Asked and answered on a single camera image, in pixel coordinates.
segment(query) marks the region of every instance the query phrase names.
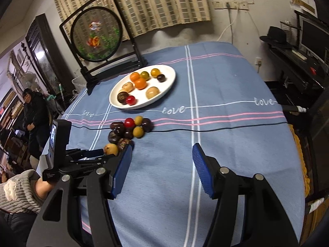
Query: electrical socket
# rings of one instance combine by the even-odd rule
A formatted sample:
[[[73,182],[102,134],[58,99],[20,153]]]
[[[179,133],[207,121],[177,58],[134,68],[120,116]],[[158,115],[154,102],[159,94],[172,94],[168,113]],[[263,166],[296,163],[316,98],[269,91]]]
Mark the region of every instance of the electrical socket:
[[[232,1],[228,3],[230,5],[230,9],[239,9],[240,2],[239,1]]]
[[[246,1],[213,0],[213,7],[214,9],[227,9],[227,3],[230,9],[249,10],[248,2]]]
[[[249,10],[248,3],[246,1],[240,2],[239,9],[240,10]]]
[[[256,57],[255,59],[255,65],[261,66],[262,65],[262,58],[261,57]]]
[[[229,2],[229,5],[231,9],[249,10],[246,1],[231,1]]]
[[[214,9],[225,9],[226,3],[223,0],[213,0]]]

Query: person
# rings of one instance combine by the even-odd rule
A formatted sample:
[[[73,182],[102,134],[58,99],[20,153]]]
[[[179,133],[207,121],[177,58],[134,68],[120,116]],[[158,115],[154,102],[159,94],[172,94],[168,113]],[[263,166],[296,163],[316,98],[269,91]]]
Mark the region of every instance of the person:
[[[24,120],[23,127],[30,132],[29,152],[39,159],[50,134],[49,115],[46,101],[39,92],[33,92],[27,88],[23,91]]]
[[[41,206],[55,182],[42,181],[35,170],[27,170],[0,184],[0,218],[15,237],[26,246],[28,236]],[[6,225],[0,222],[0,231]]]

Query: power outlet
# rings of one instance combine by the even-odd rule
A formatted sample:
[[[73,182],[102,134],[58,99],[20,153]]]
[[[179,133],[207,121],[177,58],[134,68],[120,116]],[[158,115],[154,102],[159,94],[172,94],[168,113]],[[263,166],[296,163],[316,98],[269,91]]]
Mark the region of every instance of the power outlet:
[[[249,10],[248,3],[246,1],[240,2],[239,9],[240,10]]]
[[[239,3],[238,1],[232,1],[232,2],[229,2],[228,4],[230,5],[230,9],[239,9]]]
[[[213,7],[214,9],[225,9],[226,4],[223,0],[213,0]]]
[[[255,59],[255,65],[262,65],[262,58],[261,57],[256,57]]]

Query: screw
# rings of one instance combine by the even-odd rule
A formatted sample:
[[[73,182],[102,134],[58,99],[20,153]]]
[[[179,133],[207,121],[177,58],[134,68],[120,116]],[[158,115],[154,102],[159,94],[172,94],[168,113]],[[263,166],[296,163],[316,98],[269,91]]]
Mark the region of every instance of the screw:
[[[255,178],[256,178],[257,180],[263,180],[263,179],[264,179],[264,176],[261,175],[261,174],[256,174],[256,175],[255,175]]]
[[[222,173],[222,174],[228,174],[228,172],[230,171],[230,169],[228,169],[227,167],[221,167],[219,169],[219,171]]]
[[[106,172],[106,170],[105,170],[104,167],[98,168],[98,169],[96,170],[96,174],[98,174],[98,175],[102,175],[102,174],[104,174],[105,172]]]
[[[66,182],[68,180],[70,180],[70,176],[69,175],[63,175],[62,176],[62,181]]]

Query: red tomato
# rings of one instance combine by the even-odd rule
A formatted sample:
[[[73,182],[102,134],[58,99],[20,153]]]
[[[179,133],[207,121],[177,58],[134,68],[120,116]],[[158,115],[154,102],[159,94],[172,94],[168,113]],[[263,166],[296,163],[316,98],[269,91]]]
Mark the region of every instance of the red tomato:
[[[128,96],[126,98],[126,103],[130,106],[135,105],[136,104],[136,98],[134,96]]]
[[[132,118],[126,118],[124,121],[124,126],[126,128],[134,128],[135,127],[135,121]]]

